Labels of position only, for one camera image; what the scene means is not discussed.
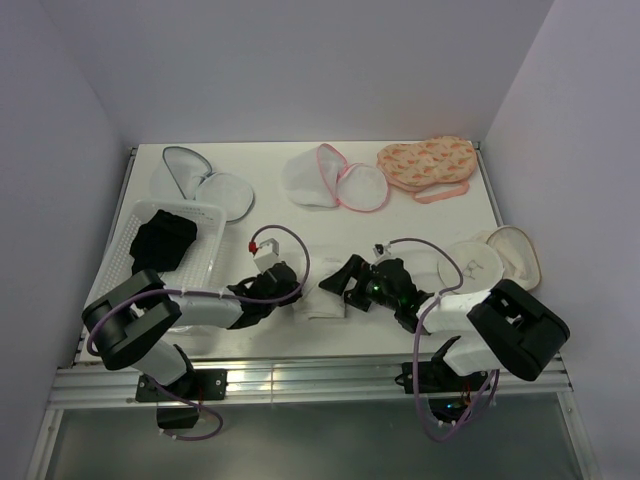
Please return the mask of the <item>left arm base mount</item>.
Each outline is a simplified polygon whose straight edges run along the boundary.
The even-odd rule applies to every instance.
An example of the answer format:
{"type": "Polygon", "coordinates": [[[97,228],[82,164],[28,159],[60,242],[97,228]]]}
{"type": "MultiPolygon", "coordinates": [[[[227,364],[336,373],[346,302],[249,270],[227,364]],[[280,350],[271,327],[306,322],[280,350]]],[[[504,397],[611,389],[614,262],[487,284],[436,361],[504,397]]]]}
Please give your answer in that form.
{"type": "Polygon", "coordinates": [[[157,426],[178,436],[185,435],[199,421],[209,419],[216,420],[220,429],[219,415],[213,414],[205,403],[225,398],[226,380],[225,369],[191,370],[169,385],[141,374],[134,400],[155,404],[157,426]]]}

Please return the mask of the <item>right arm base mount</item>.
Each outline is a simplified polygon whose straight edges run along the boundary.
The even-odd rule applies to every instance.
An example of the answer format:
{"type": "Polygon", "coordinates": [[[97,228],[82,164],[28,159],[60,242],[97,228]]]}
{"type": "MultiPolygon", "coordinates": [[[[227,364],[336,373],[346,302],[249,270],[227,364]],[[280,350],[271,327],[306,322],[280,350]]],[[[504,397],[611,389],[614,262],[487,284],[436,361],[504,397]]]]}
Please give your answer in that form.
{"type": "Polygon", "coordinates": [[[401,373],[394,379],[413,398],[418,418],[423,423],[447,424],[453,426],[460,420],[470,421],[475,410],[481,411],[479,404],[472,407],[475,393],[495,390],[497,371],[481,371],[467,376],[458,376],[441,361],[421,361],[417,363],[417,386],[419,395],[414,394],[414,370],[411,362],[401,365],[401,373]]]}

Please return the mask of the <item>pink trimmed mesh laundry bag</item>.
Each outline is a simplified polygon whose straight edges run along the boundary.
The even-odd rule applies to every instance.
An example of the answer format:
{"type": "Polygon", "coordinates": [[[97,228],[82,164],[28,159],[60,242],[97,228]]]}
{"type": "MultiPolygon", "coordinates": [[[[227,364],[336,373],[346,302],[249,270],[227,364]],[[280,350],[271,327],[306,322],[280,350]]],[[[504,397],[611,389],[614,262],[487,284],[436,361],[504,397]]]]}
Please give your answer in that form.
{"type": "Polygon", "coordinates": [[[349,163],[334,146],[323,143],[289,159],[281,182],[287,197],[303,207],[344,207],[360,213],[384,207],[389,184],[376,167],[349,163]]]}

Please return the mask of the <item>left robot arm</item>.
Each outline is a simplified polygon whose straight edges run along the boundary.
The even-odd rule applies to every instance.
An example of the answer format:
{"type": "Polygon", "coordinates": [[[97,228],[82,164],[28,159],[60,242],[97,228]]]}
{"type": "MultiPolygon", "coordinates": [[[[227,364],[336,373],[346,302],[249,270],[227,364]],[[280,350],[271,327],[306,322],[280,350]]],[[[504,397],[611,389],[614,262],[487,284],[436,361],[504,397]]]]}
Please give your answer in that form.
{"type": "Polygon", "coordinates": [[[218,291],[169,289],[154,270],[143,270],[85,308],[87,351],[106,369],[137,369],[172,399],[195,386],[193,366],[183,349],[163,340],[179,326],[240,330],[257,325],[278,307],[301,297],[305,278],[278,262],[218,291]]]}

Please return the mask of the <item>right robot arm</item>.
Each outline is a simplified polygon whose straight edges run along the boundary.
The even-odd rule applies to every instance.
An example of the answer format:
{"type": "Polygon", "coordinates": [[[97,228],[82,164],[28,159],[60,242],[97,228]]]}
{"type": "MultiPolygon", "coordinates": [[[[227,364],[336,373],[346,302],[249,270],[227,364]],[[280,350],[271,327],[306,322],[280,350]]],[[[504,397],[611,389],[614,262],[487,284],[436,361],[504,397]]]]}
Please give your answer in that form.
{"type": "Polygon", "coordinates": [[[352,255],[319,288],[364,312],[372,304],[386,307],[411,334],[447,334],[425,363],[446,390],[470,375],[500,369],[532,382],[570,338],[561,318],[507,279],[488,290],[437,295],[418,289],[399,258],[370,264],[352,255]]]}

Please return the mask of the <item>white bra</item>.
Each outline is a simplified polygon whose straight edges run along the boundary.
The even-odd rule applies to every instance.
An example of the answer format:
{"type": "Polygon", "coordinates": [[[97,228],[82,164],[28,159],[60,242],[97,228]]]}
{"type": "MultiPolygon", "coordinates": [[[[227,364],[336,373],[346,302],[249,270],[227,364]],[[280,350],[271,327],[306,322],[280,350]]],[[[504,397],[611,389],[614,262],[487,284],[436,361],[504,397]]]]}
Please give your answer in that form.
{"type": "Polygon", "coordinates": [[[295,321],[345,319],[346,307],[342,297],[319,287],[322,280],[342,268],[345,260],[326,248],[313,250],[310,259],[310,273],[302,289],[302,297],[293,304],[295,321]]]}

